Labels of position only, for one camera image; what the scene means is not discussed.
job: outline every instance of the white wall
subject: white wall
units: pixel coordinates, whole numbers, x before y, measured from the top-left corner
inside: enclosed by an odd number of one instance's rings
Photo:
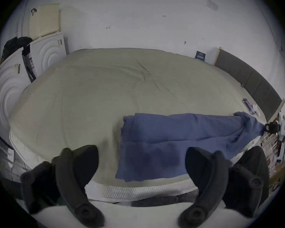
[[[29,35],[32,8],[60,3],[61,31],[70,52],[136,47],[194,57],[201,51],[212,63],[221,46],[254,67],[285,98],[285,59],[279,53],[282,44],[285,57],[285,33],[268,6],[263,0],[212,1],[217,11],[206,6],[207,0],[25,0],[4,28],[0,50],[16,26],[18,35]],[[23,19],[18,19],[19,10]]]

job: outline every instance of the headboard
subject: headboard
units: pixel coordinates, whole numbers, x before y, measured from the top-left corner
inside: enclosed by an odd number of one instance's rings
[[[261,108],[268,122],[274,120],[278,112],[281,111],[285,100],[280,98],[261,74],[222,48],[219,48],[213,64],[229,73],[244,86]]]

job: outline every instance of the mattress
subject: mattress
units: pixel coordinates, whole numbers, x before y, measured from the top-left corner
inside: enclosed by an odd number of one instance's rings
[[[198,59],[148,49],[79,50],[22,93],[9,116],[10,139],[29,166],[51,161],[65,147],[95,144],[99,167],[86,186],[90,199],[176,195],[196,189],[188,175],[129,183],[115,178],[123,116],[249,113],[243,98],[255,104],[229,74]],[[262,116],[255,117],[265,123]]]

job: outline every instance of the phone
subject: phone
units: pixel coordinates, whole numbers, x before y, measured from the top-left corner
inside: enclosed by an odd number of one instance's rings
[[[242,102],[247,107],[247,109],[248,109],[248,111],[250,112],[251,115],[255,114],[255,110],[252,108],[252,105],[249,103],[249,101],[246,98],[244,98],[242,100]]]

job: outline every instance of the blue blanket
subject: blue blanket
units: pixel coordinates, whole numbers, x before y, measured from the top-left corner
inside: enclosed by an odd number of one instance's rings
[[[264,125],[245,112],[234,116],[177,114],[171,116],[136,113],[125,116],[117,179],[144,181],[186,174],[189,147],[226,159],[237,155],[251,140],[263,134]]]

